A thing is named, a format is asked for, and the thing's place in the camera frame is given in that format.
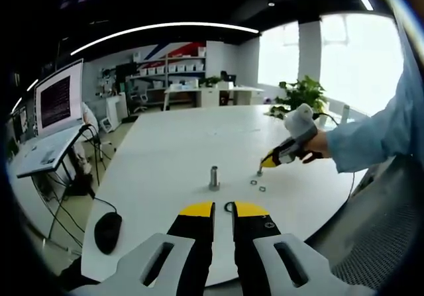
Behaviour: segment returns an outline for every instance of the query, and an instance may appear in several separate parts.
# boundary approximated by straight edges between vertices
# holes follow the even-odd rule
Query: potted plant
[[[280,82],[279,86],[286,91],[286,97],[276,97],[275,102],[280,106],[273,106],[270,109],[270,116],[284,119],[284,115],[294,111],[301,104],[308,104],[315,112],[322,113],[324,103],[327,100],[324,97],[324,88],[319,82],[314,81],[309,76],[305,76],[302,81],[296,83]]]
[[[213,87],[216,83],[220,82],[221,78],[218,76],[205,77],[203,79],[199,79],[199,85],[201,87]]]

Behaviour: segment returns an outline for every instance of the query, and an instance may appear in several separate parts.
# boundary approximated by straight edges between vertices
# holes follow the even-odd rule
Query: white cabinet
[[[199,107],[216,107],[219,106],[219,90],[218,89],[202,89],[197,92],[197,100]]]
[[[235,105],[261,105],[264,103],[262,91],[235,91]]]

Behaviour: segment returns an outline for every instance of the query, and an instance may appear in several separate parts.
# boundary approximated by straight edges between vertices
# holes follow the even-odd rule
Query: office chair
[[[147,83],[141,83],[140,86],[134,87],[134,91],[130,94],[130,99],[135,103],[139,103],[139,105],[132,111],[133,113],[137,113],[139,111],[144,112],[147,110],[147,107],[144,106],[148,102],[147,87]]]

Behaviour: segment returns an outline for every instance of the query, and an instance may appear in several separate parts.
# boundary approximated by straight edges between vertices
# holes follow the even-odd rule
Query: desk
[[[186,206],[216,202],[213,261],[207,285],[237,277],[228,201],[264,207],[282,233],[306,240],[348,199],[351,173],[338,174],[334,161],[299,160],[256,176],[261,157],[288,137],[281,120],[264,115],[269,105],[197,108],[140,116],[105,172],[97,197],[123,218],[115,250],[102,254],[93,229],[108,205],[94,201],[83,241],[81,273],[103,281],[117,262],[154,233],[166,233]],[[220,190],[209,190],[211,166]],[[357,185],[364,172],[356,173]],[[251,185],[255,179],[257,185]],[[266,192],[260,192],[265,186]]]
[[[235,93],[235,105],[260,105],[263,104],[263,89],[255,87],[236,86],[231,89],[221,89],[218,87],[183,88],[165,90],[164,111],[168,108],[171,93],[196,92],[200,107],[219,106],[219,92],[228,91]]]

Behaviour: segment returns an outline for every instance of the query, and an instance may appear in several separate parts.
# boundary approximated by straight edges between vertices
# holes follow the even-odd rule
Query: computer monitor
[[[47,77],[35,89],[38,135],[74,126],[82,118],[82,62],[70,64]]]
[[[236,78],[237,78],[236,75],[227,74],[224,77],[224,81],[226,81],[226,82],[232,82],[234,85],[236,85]]]

